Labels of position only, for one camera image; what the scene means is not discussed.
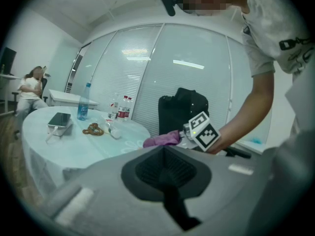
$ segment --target ceiling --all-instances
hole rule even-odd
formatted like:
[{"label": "ceiling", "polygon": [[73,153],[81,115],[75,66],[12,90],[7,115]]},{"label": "ceiling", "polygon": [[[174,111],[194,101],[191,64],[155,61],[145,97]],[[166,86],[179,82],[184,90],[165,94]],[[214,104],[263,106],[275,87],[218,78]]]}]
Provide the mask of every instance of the ceiling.
[{"label": "ceiling", "polygon": [[[143,7],[162,6],[160,0],[32,0],[28,7],[69,35],[84,42],[92,30],[107,20]],[[224,16],[242,21],[239,9],[230,8]]]}]

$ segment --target seated person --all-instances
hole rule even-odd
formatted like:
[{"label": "seated person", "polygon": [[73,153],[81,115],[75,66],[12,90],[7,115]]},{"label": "seated person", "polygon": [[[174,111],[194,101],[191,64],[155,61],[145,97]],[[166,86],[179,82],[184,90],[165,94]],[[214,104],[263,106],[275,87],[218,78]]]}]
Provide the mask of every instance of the seated person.
[{"label": "seated person", "polygon": [[22,132],[22,124],[31,109],[40,109],[48,107],[48,105],[40,98],[42,94],[43,71],[41,66],[35,67],[29,74],[25,75],[21,80],[18,91],[20,100],[17,106],[17,122],[20,132]]}]

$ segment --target white t-shirt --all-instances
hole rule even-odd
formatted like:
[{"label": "white t-shirt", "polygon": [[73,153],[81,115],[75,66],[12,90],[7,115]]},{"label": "white t-shirt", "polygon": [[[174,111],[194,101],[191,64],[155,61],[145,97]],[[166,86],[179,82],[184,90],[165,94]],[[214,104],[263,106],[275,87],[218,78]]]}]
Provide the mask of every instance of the white t-shirt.
[{"label": "white t-shirt", "polygon": [[315,44],[304,19],[290,0],[247,0],[243,43],[252,76],[275,71],[276,60],[286,73],[300,72]]},{"label": "white t-shirt", "polygon": [[[38,83],[38,80],[35,79],[34,77],[27,78],[27,79],[23,78],[21,79],[18,90],[21,91],[20,87],[23,85],[27,86],[28,88],[35,89],[35,86],[37,85],[37,83]],[[38,99],[39,98],[39,96],[33,92],[22,92],[22,91],[21,91],[21,97],[25,99]]]}]

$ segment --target purple cloth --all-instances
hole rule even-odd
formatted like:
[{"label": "purple cloth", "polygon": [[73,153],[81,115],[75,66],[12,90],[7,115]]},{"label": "purple cloth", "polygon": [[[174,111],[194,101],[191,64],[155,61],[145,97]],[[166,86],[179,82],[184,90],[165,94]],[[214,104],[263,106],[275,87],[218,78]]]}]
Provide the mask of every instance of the purple cloth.
[{"label": "purple cloth", "polygon": [[156,145],[177,145],[180,142],[178,130],[171,131],[166,135],[155,136],[144,141],[143,147],[151,147]]}]

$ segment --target shirt sleeve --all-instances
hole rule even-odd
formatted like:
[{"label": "shirt sleeve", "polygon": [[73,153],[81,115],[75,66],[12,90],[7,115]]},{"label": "shirt sleeve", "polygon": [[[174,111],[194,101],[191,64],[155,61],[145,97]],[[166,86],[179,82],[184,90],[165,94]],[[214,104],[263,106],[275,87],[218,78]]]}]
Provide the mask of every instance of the shirt sleeve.
[{"label": "shirt sleeve", "polygon": [[252,77],[266,72],[275,72],[274,59],[265,55],[253,40],[249,29],[245,33],[246,28],[242,32],[243,44],[249,58]]},{"label": "shirt sleeve", "polygon": [[21,79],[21,81],[20,81],[20,83],[19,83],[18,91],[21,91],[21,90],[20,90],[20,87],[23,86],[23,85],[25,85],[25,79],[24,79],[24,78]]}]

